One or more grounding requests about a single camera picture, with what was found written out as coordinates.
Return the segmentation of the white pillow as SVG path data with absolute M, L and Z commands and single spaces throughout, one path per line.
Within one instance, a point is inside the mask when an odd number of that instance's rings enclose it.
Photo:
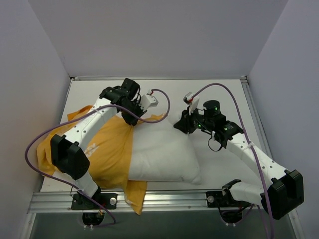
M 188 135 L 168 119 L 135 126 L 128 179 L 200 184 L 200 166 Z

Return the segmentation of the yellow Mickey Mouse pillowcase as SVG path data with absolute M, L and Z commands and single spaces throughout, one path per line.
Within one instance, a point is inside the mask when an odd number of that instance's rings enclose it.
M 68 114 L 68 121 L 85 115 L 91 107 L 88 105 Z M 71 123 L 52 130 L 38 145 L 36 154 L 40 171 L 51 176 L 60 172 L 51 162 L 50 140 L 55 134 L 62 135 L 74 125 Z M 89 173 L 97 185 L 102 189 L 123 189 L 126 202 L 140 215 L 147 182 L 129 180 L 134 130 L 137 131 L 137 126 L 129 126 L 122 118 L 114 116 L 100 128 L 84 152 L 90 161 Z

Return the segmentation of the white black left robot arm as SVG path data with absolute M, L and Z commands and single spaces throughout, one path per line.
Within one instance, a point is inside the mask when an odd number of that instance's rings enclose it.
M 90 162 L 84 151 L 100 128 L 118 112 L 122 113 L 126 124 L 137 124 L 138 120 L 123 108 L 141 117 L 145 112 L 135 99 L 139 92 L 140 85 L 129 78 L 120 86 L 105 88 L 88 111 L 88 117 L 79 120 L 62 136 L 53 136 L 50 141 L 52 164 L 70 176 L 77 188 L 85 193 L 82 202 L 89 209 L 100 205 L 101 190 L 89 173 Z

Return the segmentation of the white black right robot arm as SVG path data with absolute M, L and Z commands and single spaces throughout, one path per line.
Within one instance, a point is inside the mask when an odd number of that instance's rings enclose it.
M 186 134 L 200 130 L 222 148 L 236 155 L 259 177 L 261 185 L 245 183 L 234 179 L 222 187 L 221 199 L 226 205 L 246 202 L 262 206 L 275 220 L 281 219 L 304 202 L 304 181 L 302 174 L 290 171 L 276 163 L 252 141 L 236 123 L 218 113 L 209 118 L 198 110 L 189 113 L 183 110 L 174 128 Z

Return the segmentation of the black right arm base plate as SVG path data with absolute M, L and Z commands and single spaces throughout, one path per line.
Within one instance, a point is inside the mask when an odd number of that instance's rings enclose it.
M 234 201 L 228 196 L 224 196 L 222 191 L 207 191 L 206 203 L 208 208 L 244 208 L 251 206 L 250 203 L 244 201 Z

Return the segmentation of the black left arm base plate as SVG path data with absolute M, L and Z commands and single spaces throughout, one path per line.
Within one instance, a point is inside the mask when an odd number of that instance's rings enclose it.
M 115 209 L 117 207 L 117 197 L 116 193 L 100 193 L 93 200 L 99 203 L 101 206 L 108 210 Z M 96 205 L 87 197 L 83 196 L 80 193 L 75 193 L 73 195 L 72 210 L 97 210 L 101 207 Z

